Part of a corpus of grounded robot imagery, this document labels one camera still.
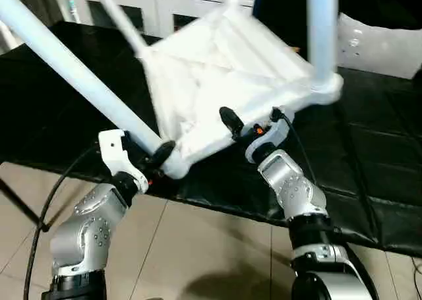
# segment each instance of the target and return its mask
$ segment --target black leather mat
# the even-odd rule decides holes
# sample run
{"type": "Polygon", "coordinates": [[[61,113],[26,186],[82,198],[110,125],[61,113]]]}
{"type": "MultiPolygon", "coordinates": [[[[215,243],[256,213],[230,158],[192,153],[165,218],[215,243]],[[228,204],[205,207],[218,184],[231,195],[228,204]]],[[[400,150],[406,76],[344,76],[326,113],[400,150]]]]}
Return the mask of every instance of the black leather mat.
{"type": "MultiPolygon", "coordinates": [[[[157,131],[142,66],[117,31],[70,23],[52,30],[157,131]]],[[[25,45],[0,57],[0,73],[1,161],[62,172],[98,131],[113,128],[25,45]]],[[[294,121],[329,213],[348,241],[422,256],[422,85],[348,69],[340,73],[342,99],[309,107],[294,121]]],[[[291,136],[283,147],[306,171],[291,136]]],[[[74,173],[93,181],[106,175],[97,154],[74,173]]],[[[236,146],[152,193],[285,225],[274,194],[236,146]]]]}

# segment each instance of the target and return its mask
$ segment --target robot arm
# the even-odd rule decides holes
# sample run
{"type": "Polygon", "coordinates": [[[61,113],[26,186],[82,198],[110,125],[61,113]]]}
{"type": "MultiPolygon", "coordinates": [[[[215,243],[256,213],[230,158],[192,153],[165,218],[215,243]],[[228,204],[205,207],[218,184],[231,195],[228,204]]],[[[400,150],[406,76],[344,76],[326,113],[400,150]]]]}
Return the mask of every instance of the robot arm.
{"type": "Polygon", "coordinates": [[[148,180],[123,149],[122,130],[99,134],[102,159],[112,178],[100,183],[76,206],[50,243],[53,281],[42,299],[106,299],[104,269],[113,230],[148,180]]]}
{"type": "Polygon", "coordinates": [[[269,126],[256,124],[244,135],[240,135],[243,123],[233,110],[223,107],[220,115],[233,139],[246,147],[246,159],[258,164],[258,172],[274,190],[284,210],[293,247],[291,267],[297,274],[292,299],[377,299],[367,289],[365,282],[370,277],[365,269],[363,273],[356,269],[349,259],[347,245],[339,244],[335,238],[324,193],[303,175],[286,152],[277,149],[287,135],[288,115],[274,108],[269,126]]]}
{"type": "MultiPolygon", "coordinates": [[[[346,248],[335,239],[324,193],[286,152],[276,148],[287,135],[284,113],[274,109],[270,125],[262,128],[256,124],[245,134],[241,134],[243,123],[232,110],[222,108],[220,115],[233,139],[246,147],[247,160],[258,164],[258,172],[284,209],[293,246],[291,266],[297,274],[292,299],[377,299],[368,292],[367,279],[362,279],[346,248]]],[[[113,177],[75,206],[73,215],[51,240],[53,281],[42,295],[44,300],[107,298],[104,269],[111,235],[132,198],[148,189],[144,175],[148,170],[142,173],[131,164],[121,142],[124,136],[121,130],[99,134],[102,159],[113,177]]],[[[154,167],[166,160],[173,147],[164,144],[156,152],[154,167]]]]}

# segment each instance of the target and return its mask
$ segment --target black table leg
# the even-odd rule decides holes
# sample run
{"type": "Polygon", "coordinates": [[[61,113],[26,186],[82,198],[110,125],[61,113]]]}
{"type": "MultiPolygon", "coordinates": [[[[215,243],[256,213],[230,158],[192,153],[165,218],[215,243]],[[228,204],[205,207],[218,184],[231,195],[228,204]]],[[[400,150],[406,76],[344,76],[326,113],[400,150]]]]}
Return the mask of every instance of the black table leg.
{"type": "MultiPolygon", "coordinates": [[[[0,191],[3,192],[5,196],[31,221],[33,221],[36,225],[39,224],[40,218],[29,206],[26,205],[25,202],[22,201],[21,198],[19,198],[19,196],[8,186],[8,184],[4,182],[4,180],[2,180],[2,178],[0,178],[0,191]]],[[[49,226],[43,223],[41,229],[43,232],[48,232],[49,226]]]]}

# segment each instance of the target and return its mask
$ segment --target tile floor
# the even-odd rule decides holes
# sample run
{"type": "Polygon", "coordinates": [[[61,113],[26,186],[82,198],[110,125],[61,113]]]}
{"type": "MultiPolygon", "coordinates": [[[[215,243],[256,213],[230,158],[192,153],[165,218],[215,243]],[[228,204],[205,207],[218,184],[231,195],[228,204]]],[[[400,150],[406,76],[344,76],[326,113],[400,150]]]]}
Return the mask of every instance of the tile floor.
{"type": "MultiPolygon", "coordinates": [[[[2,177],[37,213],[58,178],[37,169],[4,163],[2,177]]],[[[49,239],[57,224],[94,184],[66,179],[47,219],[52,231],[40,239],[30,299],[50,281],[49,239]]],[[[34,227],[0,195],[0,292],[22,299],[34,227]]],[[[373,277],[382,300],[417,300],[408,256],[353,246],[373,277]]],[[[107,267],[111,300],[289,299],[294,273],[284,228],[219,212],[139,196],[114,236],[107,267]]],[[[418,276],[422,289],[422,276],[418,276]]]]}

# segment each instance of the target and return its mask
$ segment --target cabinet door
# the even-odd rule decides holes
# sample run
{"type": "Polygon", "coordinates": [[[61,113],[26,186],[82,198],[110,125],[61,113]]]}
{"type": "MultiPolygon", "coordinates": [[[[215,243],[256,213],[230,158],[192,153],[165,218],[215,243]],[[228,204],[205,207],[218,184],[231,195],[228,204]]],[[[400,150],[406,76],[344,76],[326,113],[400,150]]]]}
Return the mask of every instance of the cabinet door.
{"type": "MultiPolygon", "coordinates": [[[[73,0],[83,24],[115,28],[100,0],[73,0]]],[[[114,0],[121,5],[135,27],[142,33],[151,36],[160,35],[157,22],[155,0],[114,0]]]]}
{"type": "MultiPolygon", "coordinates": [[[[220,2],[205,0],[157,0],[160,36],[162,38],[169,36],[194,19],[221,6],[220,2]]],[[[241,8],[246,13],[252,14],[252,7],[241,8]]]]}

